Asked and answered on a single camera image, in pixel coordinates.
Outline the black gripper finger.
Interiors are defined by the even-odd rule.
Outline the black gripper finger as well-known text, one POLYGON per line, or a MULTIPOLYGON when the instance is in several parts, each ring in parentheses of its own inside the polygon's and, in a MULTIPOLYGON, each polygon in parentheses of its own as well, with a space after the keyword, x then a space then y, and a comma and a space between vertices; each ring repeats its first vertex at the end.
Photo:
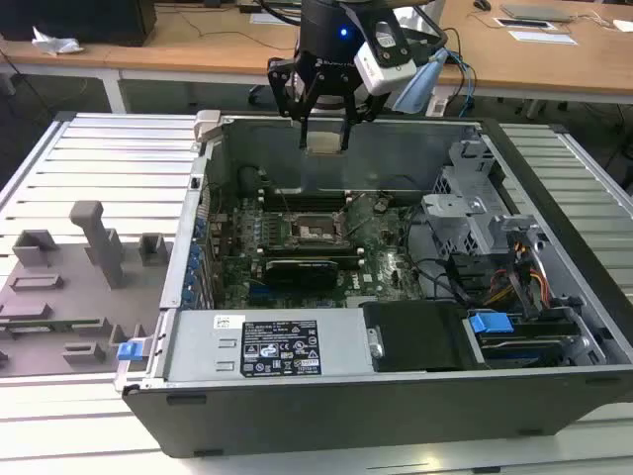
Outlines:
POLYGON ((352 128, 363 122, 373 122, 383 111, 390 95, 390 92, 380 96, 369 94, 359 106, 356 105, 353 95, 343 97, 345 115, 340 134, 341 151, 348 149, 352 128))
POLYGON ((309 116, 317 101, 317 76, 309 68, 300 67, 292 59, 272 57, 268 60, 268 80, 281 117, 290 118, 301 124, 299 148, 306 149, 308 141, 309 116), (288 83, 298 74, 304 83, 299 99, 291 95, 288 83))

